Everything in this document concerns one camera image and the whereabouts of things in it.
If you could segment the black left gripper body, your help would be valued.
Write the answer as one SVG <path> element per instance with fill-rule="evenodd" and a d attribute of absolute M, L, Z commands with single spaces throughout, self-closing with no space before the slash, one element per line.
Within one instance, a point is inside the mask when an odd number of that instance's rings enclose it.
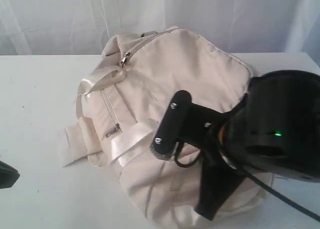
<path fill-rule="evenodd" d="M 19 177 L 20 174 L 14 167 L 0 161 L 0 189 L 11 188 Z"/>

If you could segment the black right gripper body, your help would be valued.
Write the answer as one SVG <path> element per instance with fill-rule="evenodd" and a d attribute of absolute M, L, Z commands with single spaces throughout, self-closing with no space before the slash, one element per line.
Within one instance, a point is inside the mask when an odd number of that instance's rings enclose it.
<path fill-rule="evenodd" d="M 210 164 L 232 164 L 223 153 L 223 134 L 225 124 L 240 110 L 237 104 L 232 110 L 218 112 L 213 109 L 192 103 L 183 119 L 179 131 L 179 142 L 174 153 L 174 162 L 180 164 L 179 156 L 184 144 L 190 144 L 200 150 L 190 164 L 195 164 L 204 157 Z"/>

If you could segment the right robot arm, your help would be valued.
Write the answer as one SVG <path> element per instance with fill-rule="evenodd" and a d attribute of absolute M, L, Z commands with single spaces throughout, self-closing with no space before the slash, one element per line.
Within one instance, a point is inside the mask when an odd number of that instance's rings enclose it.
<path fill-rule="evenodd" d="M 305 71 L 276 71 L 255 77 L 240 103 L 217 112 L 192 103 L 177 92 L 173 142 L 190 144 L 203 157 L 195 211 L 212 220 L 245 179 L 318 221 L 265 182 L 255 172 L 317 183 L 320 180 L 320 78 Z"/>

